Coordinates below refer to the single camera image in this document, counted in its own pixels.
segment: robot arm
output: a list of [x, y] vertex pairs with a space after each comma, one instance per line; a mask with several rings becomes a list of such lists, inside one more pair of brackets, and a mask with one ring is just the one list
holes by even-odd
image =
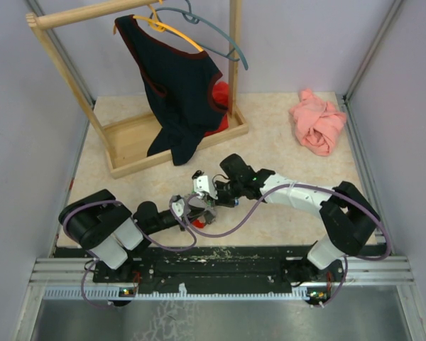
[[220, 166], [229, 182], [215, 182], [216, 205], [233, 207], [238, 197], [259, 200], [264, 196], [264, 202], [288, 205], [322, 219], [327, 235], [314, 244], [306, 256], [319, 270], [345, 254], [357, 256], [376, 228], [370, 217], [331, 192], [345, 195], [380, 219], [358, 189], [345, 181], [335, 188], [298, 183], [268, 169], [255, 172], [236, 154], [224, 159]]
[[[288, 205], [322, 219], [327, 235], [311, 247], [304, 259], [294, 262], [290, 271], [294, 274], [292, 282], [315, 278], [344, 254], [358, 255], [376, 228], [370, 217], [337, 198], [335, 193], [359, 203], [380, 219], [358, 189], [345, 181], [334, 188], [298, 183], [268, 169], [255, 172], [236, 154], [225, 158], [220, 166], [226, 173], [227, 182], [214, 181], [214, 178], [196, 172], [192, 180], [197, 197], [188, 207], [180, 196], [173, 197], [175, 215], [182, 217], [187, 211], [190, 222], [201, 217], [209, 224], [216, 216], [214, 206], [235, 207], [238, 199], [244, 196], [250, 200]], [[134, 227], [133, 220], [146, 234], [178, 225], [171, 211], [159, 212], [154, 202], [142, 202], [131, 216], [131, 212], [117, 203], [107, 190], [71, 204], [59, 216], [69, 237], [101, 258], [111, 269], [119, 268], [128, 259], [124, 248], [144, 250], [150, 245]]]

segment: beige floor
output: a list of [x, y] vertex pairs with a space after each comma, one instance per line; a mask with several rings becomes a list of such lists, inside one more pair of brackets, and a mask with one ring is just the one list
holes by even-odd
[[[318, 95], [337, 103], [333, 92]], [[254, 170], [269, 168], [288, 178], [315, 185], [338, 185], [347, 180], [359, 187], [345, 131], [339, 137], [336, 150], [328, 157], [316, 156], [298, 143], [293, 133], [294, 123], [288, 115], [288, 109], [298, 102], [296, 93], [241, 94], [238, 105], [249, 123], [247, 135], [198, 151], [186, 165], [175, 167], [172, 162], [166, 162], [117, 180], [108, 173], [101, 141], [94, 130], [89, 129], [70, 202], [107, 188], [133, 212], [145, 200], [152, 200], [160, 210], [166, 210], [172, 195], [191, 191], [191, 175], [197, 169], [210, 175], [221, 173], [219, 163], [231, 153], [239, 154]], [[100, 97], [95, 107], [103, 124], [148, 110], [145, 97]], [[252, 204], [241, 199], [240, 205], [234, 209], [219, 207], [217, 221], [205, 231], [218, 233], [231, 229]], [[324, 234], [322, 222], [305, 212], [262, 204], [239, 231], [221, 239], [200, 237], [197, 245], [311, 244]], [[191, 242], [190, 236], [178, 228], [159, 232], [153, 237], [171, 246]], [[76, 246], [62, 231], [57, 245]]]

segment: black tank top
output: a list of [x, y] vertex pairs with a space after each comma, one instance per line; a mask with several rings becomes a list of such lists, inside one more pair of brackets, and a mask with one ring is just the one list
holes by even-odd
[[212, 97], [222, 77], [208, 53], [186, 53], [144, 32], [133, 16], [115, 20], [141, 71], [150, 108], [162, 126], [148, 149], [151, 156], [168, 149], [173, 164], [187, 163], [207, 131], [218, 129], [226, 107]]

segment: crumpled cloth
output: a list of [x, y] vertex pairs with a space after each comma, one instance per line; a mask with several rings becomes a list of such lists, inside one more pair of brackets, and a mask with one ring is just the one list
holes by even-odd
[[320, 99], [311, 89], [300, 92], [300, 101], [289, 109], [298, 141], [314, 154], [328, 156], [344, 128], [346, 114], [339, 112], [333, 103]]

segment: plastic hanger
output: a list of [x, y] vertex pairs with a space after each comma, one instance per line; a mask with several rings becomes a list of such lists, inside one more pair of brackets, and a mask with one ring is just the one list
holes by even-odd
[[[183, 15], [183, 18], [188, 22], [188, 23], [192, 23], [194, 25], [198, 24], [200, 21], [207, 24], [209, 27], [213, 28], [216, 32], [218, 32], [219, 34], [221, 34], [221, 36], [223, 36], [224, 38], [226, 38], [234, 48], [232, 48], [228, 53], [223, 53], [220, 52], [218, 50], [215, 50], [214, 48], [210, 48], [208, 46], [202, 45], [201, 43], [197, 43], [199, 46], [202, 46], [203, 48], [212, 51], [213, 53], [216, 53], [222, 57], [225, 57], [233, 62], [238, 62], [241, 60], [241, 62], [243, 63], [244, 69], [247, 70], [248, 69], [248, 62], [246, 61], [246, 58], [244, 57], [243, 52], [241, 51], [240, 47], [235, 43], [235, 40], [233, 40], [229, 35], [227, 35], [227, 33], [225, 33], [222, 29], [220, 29], [219, 27], [215, 26], [213, 23], [210, 23], [207, 19], [204, 19], [196, 14], [193, 14], [192, 9], [191, 9], [191, 3], [190, 0], [185, 0], [188, 6], [188, 11], [182, 10], [182, 9], [176, 9], [173, 7], [160, 7], [158, 9], [154, 9], [151, 5], [148, 5], [148, 7], [151, 9], [152, 14], [150, 15], [150, 19], [153, 18], [153, 16], [155, 16], [160, 23], [163, 23], [161, 21], [161, 19], [159, 18], [157, 12], [159, 11], [174, 11], [174, 12], [178, 12], [181, 13]], [[239, 58], [233, 58], [232, 54], [234, 53], [234, 51], [237, 52], [237, 54], [239, 55]]]
[[197, 44], [195, 41], [193, 41], [193, 39], [191, 39], [190, 37], [181, 33], [179, 30], [177, 30], [176, 28], [173, 28], [172, 26], [166, 25], [165, 23], [161, 23], [160, 21], [153, 20], [151, 18], [146, 18], [145, 16], [133, 16], [133, 19], [140, 19], [140, 20], [147, 21], [151, 25], [152, 28], [153, 28], [153, 26], [157, 26], [154, 29], [156, 29], [159, 32], [164, 32], [165, 30], [168, 30], [171, 33], [179, 36], [180, 38], [185, 39], [188, 43], [190, 43], [192, 46], [194, 46], [199, 52], [202, 52], [204, 50], [203, 48], [201, 48], [199, 46], [199, 44]]

